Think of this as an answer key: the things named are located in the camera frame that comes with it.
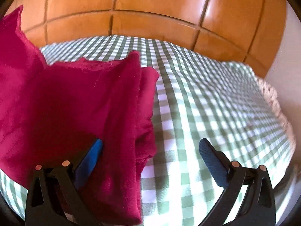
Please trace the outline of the wooden wardrobe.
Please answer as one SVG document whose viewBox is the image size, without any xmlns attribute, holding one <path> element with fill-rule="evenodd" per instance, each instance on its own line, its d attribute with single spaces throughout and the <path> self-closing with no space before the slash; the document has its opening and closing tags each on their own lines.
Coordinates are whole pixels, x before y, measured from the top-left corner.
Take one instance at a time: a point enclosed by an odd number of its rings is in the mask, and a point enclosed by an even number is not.
<svg viewBox="0 0 301 226">
<path fill-rule="evenodd" d="M 286 0 L 7 0 L 23 6 L 21 28 L 38 46 L 125 35 L 168 41 L 266 76 L 279 49 Z"/>
</svg>

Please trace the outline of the floral bedspread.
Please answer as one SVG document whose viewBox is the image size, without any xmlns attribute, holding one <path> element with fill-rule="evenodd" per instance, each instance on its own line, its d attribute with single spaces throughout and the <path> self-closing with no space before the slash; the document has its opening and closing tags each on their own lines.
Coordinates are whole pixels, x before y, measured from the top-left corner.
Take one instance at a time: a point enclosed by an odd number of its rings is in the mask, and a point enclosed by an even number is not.
<svg viewBox="0 0 301 226">
<path fill-rule="evenodd" d="M 284 132 L 287 135 L 287 138 L 288 138 L 289 144 L 290 144 L 290 148 L 291 148 L 290 153 L 293 156 L 295 149 L 296 149 L 296 137 L 293 132 L 293 127 L 292 127 L 290 121 L 287 119 L 287 117 L 282 112 L 282 109 L 281 109 L 281 106 L 280 106 L 280 103 L 279 103 L 278 97 L 277 97 L 277 91 L 272 85 L 270 85 L 268 82 L 266 82 L 263 78 L 257 77 L 257 83 L 258 83 L 259 89 L 261 90 L 265 101 L 269 104 L 270 108 L 272 109 L 272 112 L 277 117 L 282 129 L 284 130 Z"/>
</svg>

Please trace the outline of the green checkered bed cover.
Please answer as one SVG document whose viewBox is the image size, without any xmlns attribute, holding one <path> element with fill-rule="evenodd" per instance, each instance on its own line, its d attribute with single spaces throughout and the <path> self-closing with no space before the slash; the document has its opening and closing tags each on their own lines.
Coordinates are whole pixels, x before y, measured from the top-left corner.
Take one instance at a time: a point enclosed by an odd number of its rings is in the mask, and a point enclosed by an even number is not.
<svg viewBox="0 0 301 226">
<path fill-rule="evenodd" d="M 292 159 L 289 140 L 249 66 L 170 42 L 117 35 L 40 48 L 48 64 L 117 60 L 133 50 L 142 66 L 160 75 L 153 115 L 157 154 L 141 179 L 143 225 L 198 225 L 212 209 L 222 188 L 199 154 L 202 138 L 245 167 L 265 165 L 273 186 L 281 181 Z"/>
</svg>

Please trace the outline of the red long-sleeve shirt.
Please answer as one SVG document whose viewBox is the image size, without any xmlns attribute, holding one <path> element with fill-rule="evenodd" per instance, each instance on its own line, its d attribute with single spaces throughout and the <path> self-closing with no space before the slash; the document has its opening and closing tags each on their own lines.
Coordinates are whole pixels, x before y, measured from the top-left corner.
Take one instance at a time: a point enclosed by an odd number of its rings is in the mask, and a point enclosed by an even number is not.
<svg viewBox="0 0 301 226">
<path fill-rule="evenodd" d="M 29 188 L 37 165 L 72 161 L 99 139 L 103 151 L 80 194 L 99 221 L 140 224 L 141 173 L 156 153 L 159 74 L 142 67 L 136 51 L 47 65 L 20 29 L 22 10 L 1 19 L 2 171 Z"/>
</svg>

